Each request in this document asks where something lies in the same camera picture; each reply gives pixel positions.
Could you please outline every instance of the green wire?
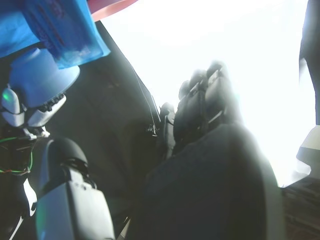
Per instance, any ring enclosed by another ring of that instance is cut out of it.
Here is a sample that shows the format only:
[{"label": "green wire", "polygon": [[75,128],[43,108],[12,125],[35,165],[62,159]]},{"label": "green wire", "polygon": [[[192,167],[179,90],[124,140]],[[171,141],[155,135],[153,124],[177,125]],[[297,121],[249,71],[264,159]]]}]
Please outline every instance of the green wire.
[{"label": "green wire", "polygon": [[[4,138],[4,139],[0,139],[0,143],[3,143],[3,142],[6,142],[6,141],[10,141],[10,140],[14,140],[14,139],[17,139],[17,137],[8,137],[8,138]],[[32,169],[32,166],[34,164],[34,158],[33,158],[33,154],[32,152],[30,153],[30,164],[28,166],[28,171],[27,172],[30,172],[31,169]],[[25,173],[26,171],[3,171],[0,169],[0,173]]]}]

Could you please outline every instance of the bright white light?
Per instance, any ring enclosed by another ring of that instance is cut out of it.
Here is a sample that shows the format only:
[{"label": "bright white light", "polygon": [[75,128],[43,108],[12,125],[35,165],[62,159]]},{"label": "bright white light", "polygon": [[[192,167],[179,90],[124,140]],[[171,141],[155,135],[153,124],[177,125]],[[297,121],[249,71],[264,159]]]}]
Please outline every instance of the bright white light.
[{"label": "bright white light", "polygon": [[178,105],[180,86],[195,69],[225,62],[245,124],[279,186],[287,186],[315,125],[312,85],[299,87],[306,6],[307,0],[139,0],[102,23],[160,106]]}]

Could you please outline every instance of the green light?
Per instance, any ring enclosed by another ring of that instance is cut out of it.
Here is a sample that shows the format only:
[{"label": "green light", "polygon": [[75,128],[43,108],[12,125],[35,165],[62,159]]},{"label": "green light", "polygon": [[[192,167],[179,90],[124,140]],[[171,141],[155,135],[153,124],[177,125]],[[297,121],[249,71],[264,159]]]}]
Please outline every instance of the green light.
[{"label": "green light", "polygon": [[3,95],[3,98],[5,99],[5,100],[7,100],[7,101],[11,101],[11,98],[10,98],[10,96],[7,94],[7,93],[4,93]]}]

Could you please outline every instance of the pink object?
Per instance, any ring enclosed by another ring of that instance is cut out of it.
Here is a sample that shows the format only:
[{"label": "pink object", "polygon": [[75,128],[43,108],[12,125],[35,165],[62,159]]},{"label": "pink object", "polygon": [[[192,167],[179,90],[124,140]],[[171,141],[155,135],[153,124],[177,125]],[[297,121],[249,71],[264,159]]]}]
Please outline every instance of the pink object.
[{"label": "pink object", "polygon": [[96,22],[125,9],[136,1],[137,0],[88,0],[87,3],[93,20]]}]

